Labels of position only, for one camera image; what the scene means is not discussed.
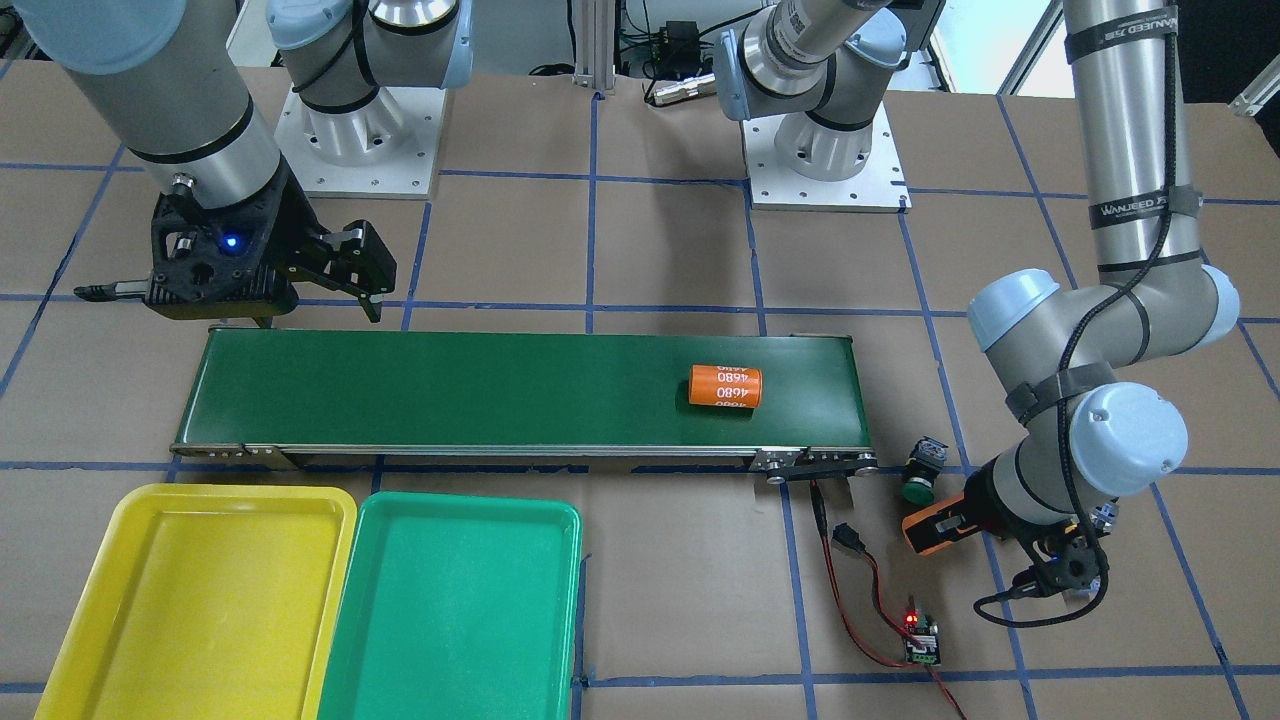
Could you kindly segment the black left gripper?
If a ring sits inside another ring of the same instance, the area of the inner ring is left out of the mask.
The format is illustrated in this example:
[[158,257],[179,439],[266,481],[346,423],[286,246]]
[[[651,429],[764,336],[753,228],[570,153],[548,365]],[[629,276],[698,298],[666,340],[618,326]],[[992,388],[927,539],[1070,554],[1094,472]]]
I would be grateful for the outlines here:
[[968,482],[963,496],[963,514],[984,533],[1002,542],[1030,538],[1030,525],[1004,503],[991,483]]

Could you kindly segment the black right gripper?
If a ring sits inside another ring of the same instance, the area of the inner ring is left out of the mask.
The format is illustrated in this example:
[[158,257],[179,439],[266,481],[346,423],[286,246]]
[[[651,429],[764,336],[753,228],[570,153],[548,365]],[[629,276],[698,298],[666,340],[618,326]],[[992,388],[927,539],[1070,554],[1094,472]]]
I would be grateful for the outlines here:
[[[287,161],[247,199],[206,208],[195,178],[175,173],[151,220],[148,279],[74,287],[92,304],[145,300],[174,320],[264,319],[292,313],[293,282],[357,299],[371,323],[396,288],[397,263],[371,222],[324,233]],[[291,252],[291,281],[285,266]]]

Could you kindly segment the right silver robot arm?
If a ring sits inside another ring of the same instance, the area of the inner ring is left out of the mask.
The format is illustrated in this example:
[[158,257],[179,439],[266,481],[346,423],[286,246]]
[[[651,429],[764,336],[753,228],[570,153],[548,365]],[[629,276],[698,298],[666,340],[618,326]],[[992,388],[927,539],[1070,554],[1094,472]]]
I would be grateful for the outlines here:
[[76,288],[177,320],[292,313],[297,284],[379,322],[397,264],[371,222],[328,229],[311,196],[429,195],[445,91],[474,68],[468,1],[270,1],[291,76],[275,126],[210,1],[18,1],[58,63],[160,186],[141,281]]

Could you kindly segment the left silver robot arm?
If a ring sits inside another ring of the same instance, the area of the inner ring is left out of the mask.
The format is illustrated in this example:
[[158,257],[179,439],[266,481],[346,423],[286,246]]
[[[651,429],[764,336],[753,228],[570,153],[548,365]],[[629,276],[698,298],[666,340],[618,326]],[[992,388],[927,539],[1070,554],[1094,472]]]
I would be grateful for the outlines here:
[[933,553],[986,530],[1030,541],[1146,489],[1187,455],[1181,414],[1116,370],[1222,338],[1240,296],[1201,256],[1174,1],[1065,1],[1098,281],[1065,290],[1028,269],[966,316],[1025,437],[902,533]]

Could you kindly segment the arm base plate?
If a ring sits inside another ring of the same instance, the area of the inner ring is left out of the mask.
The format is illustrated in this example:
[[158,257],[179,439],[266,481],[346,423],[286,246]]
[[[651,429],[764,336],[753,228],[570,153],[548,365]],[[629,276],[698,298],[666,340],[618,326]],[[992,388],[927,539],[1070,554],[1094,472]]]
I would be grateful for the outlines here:
[[275,141],[312,199],[429,200],[449,92],[383,87],[364,108],[325,114],[292,94]]
[[842,132],[805,113],[740,123],[751,202],[763,210],[905,213],[913,206],[884,105]]

